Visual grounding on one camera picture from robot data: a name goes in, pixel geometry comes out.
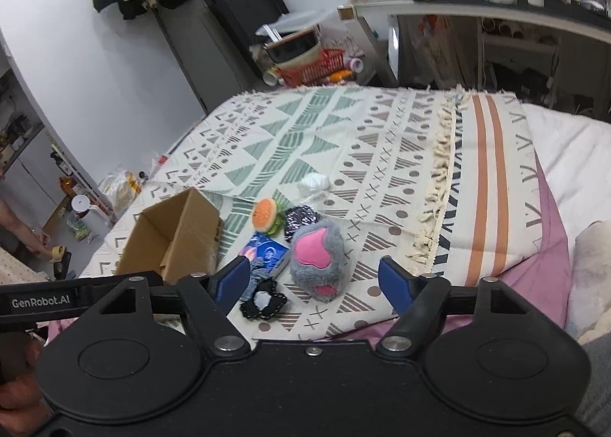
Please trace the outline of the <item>person's left hand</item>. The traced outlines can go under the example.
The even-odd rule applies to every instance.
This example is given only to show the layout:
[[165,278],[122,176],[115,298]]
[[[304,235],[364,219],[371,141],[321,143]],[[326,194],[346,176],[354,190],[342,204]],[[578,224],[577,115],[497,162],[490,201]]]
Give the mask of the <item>person's left hand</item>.
[[48,418],[48,406],[34,375],[41,351],[38,339],[29,337],[24,348],[26,371],[1,386],[1,427],[10,436],[30,436]]

